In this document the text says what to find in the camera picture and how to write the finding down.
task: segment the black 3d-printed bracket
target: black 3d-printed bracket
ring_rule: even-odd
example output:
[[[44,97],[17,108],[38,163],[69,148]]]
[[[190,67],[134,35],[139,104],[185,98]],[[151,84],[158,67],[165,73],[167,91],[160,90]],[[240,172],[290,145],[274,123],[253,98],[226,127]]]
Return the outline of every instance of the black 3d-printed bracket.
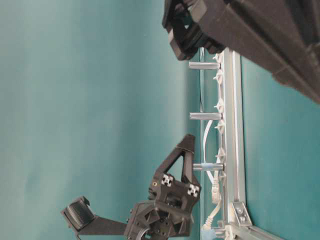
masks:
[[[93,214],[84,196],[61,214],[78,239],[79,235],[124,235],[128,240],[189,236],[192,209],[201,191],[193,173],[194,155],[195,137],[187,134],[155,171],[149,186],[149,201],[134,206],[127,224]],[[168,173],[179,157],[183,157],[180,181]]]
[[[165,0],[162,26],[169,34],[169,42],[178,60],[189,60],[204,47],[209,53],[220,53],[225,48],[208,37],[191,18],[189,8],[196,0]]]

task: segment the metal rod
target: metal rod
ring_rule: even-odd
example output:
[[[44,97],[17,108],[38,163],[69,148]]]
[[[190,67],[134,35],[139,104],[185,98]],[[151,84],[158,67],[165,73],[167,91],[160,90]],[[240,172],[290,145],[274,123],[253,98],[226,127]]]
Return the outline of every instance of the metal rod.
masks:
[[[218,112],[190,112],[191,120],[220,120],[222,119],[221,113]]]
[[[222,163],[194,163],[194,171],[221,171],[224,169]]]
[[[220,68],[220,63],[216,62],[189,62],[190,69],[209,69],[209,70],[218,70]]]

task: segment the green background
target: green background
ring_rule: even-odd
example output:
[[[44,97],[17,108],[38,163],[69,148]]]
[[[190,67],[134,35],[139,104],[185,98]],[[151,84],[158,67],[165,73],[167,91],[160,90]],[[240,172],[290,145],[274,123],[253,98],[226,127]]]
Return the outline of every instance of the green background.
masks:
[[[320,106],[242,58],[246,200],[254,225],[320,236]]]
[[[206,112],[216,111],[214,71],[199,81],[199,71],[176,60],[163,5],[0,0],[1,239],[74,239],[60,210],[81,195],[97,214],[124,222],[181,138],[199,140],[204,124],[189,112],[200,110],[200,90]],[[320,107],[245,58],[242,90],[253,223],[285,239],[317,239]],[[209,162],[216,142],[212,130]],[[190,239],[199,239],[210,202],[206,194],[201,217],[194,208]]]
[[[60,211],[81,195],[124,222],[173,147],[199,139],[199,72],[174,56],[163,1],[0,6],[0,239],[75,239]]]

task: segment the screw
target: screw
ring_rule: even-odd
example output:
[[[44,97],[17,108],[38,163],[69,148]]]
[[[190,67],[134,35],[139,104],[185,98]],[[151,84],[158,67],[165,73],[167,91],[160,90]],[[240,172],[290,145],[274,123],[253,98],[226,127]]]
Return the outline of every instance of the screw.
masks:
[[[244,223],[247,220],[244,216],[241,216],[239,219],[241,223]]]
[[[244,210],[241,207],[237,207],[235,210],[236,210],[236,212],[238,214],[243,214],[244,213]]]

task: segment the teal backdrop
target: teal backdrop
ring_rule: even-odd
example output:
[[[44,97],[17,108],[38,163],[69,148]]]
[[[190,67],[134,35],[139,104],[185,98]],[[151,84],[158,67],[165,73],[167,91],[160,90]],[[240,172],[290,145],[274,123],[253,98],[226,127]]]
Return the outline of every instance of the teal backdrop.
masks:
[[[320,236],[320,105],[242,58],[246,200],[253,224],[286,240]]]
[[[75,239],[60,211],[82,195],[124,222],[182,137],[199,139],[199,71],[176,60],[163,8],[0,1],[0,239]]]

